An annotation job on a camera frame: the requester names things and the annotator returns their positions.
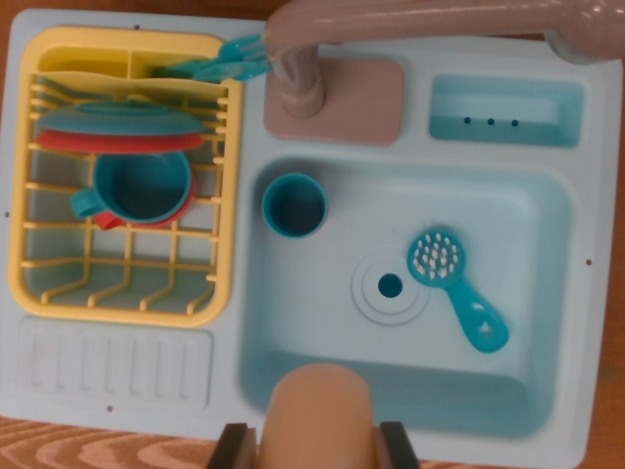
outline yellow dish rack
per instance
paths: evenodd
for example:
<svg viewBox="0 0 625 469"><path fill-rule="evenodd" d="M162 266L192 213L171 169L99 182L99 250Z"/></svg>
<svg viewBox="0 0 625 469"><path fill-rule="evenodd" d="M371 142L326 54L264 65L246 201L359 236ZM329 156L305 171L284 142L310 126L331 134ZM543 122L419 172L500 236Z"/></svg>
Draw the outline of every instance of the yellow dish rack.
<svg viewBox="0 0 625 469"><path fill-rule="evenodd" d="M162 66L216 57L222 41L194 34L55 27L21 59L9 284L28 311L68 320L193 327L229 300L243 86L151 78ZM95 154L45 149L37 119L59 106L132 97L204 122L187 152L199 193L163 229L103 232L76 219L69 197L93 184Z"/></svg>

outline faucet spout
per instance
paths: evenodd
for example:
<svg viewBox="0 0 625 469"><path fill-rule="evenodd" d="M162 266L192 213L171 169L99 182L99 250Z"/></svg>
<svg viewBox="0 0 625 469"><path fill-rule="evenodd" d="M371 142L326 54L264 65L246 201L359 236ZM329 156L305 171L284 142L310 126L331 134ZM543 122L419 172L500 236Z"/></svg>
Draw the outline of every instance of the faucet spout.
<svg viewBox="0 0 625 469"><path fill-rule="evenodd" d="M544 31L566 58L620 58L625 0L298 0L271 16L265 42L286 109L308 118L324 104L320 44Z"/></svg>

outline wooden table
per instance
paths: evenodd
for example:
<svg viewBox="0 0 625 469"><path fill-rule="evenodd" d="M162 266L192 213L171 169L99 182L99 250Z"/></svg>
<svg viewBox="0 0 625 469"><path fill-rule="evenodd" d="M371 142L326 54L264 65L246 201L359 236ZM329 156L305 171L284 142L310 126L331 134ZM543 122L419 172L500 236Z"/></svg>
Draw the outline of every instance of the wooden table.
<svg viewBox="0 0 625 469"><path fill-rule="evenodd" d="M266 20L287 0L0 0L0 84L13 17L26 8L75 8ZM625 135L625 115L621 127ZM625 163L625 146L621 146ZM625 467L625 164L619 169L604 344L583 469ZM1 469L204 469L215 442L90 430L0 417ZM424 469L479 469L427 462Z"/></svg>

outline blue toy cup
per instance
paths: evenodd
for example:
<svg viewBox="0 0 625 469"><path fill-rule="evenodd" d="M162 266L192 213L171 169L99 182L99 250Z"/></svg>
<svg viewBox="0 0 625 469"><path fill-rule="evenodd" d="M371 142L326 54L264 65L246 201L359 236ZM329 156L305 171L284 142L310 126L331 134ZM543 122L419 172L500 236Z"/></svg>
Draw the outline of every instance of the blue toy cup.
<svg viewBox="0 0 625 469"><path fill-rule="evenodd" d="M109 211L129 223L152 224L173 214L191 190L191 168L182 151L103 154L96 160L94 185L74 194L80 218Z"/></svg>
<svg viewBox="0 0 625 469"><path fill-rule="evenodd" d="M263 218L279 235L300 238L318 231L328 214L321 185L310 176L291 173L273 181L263 195Z"/></svg>

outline toy sink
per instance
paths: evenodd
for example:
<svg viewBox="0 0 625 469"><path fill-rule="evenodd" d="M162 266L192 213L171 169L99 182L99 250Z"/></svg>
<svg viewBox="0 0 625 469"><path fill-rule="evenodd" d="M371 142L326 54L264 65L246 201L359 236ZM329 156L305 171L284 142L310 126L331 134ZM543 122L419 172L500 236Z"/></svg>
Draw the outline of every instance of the toy sink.
<svg viewBox="0 0 625 469"><path fill-rule="evenodd" d="M264 26L21 14L0 148L7 212L21 54L59 24L224 40ZM214 439L228 422L262 428L272 387L288 371L338 362L367 380L376 420L402 421L422 458L575 466L604 321L621 63L576 66L546 44L493 38L328 46L322 55L401 64L401 134L385 148L279 140L263 126L265 78L247 82L231 295L210 322L190 329L32 315L7 286L5 219L0 412ZM323 227L301 239L274 233L261 213L265 189L290 172L315 178L328 200ZM510 327L499 352L475 350L445 293L410 277L408 247L434 226L462 238L467 278ZM379 288L387 274L401 279L394 298Z"/></svg>

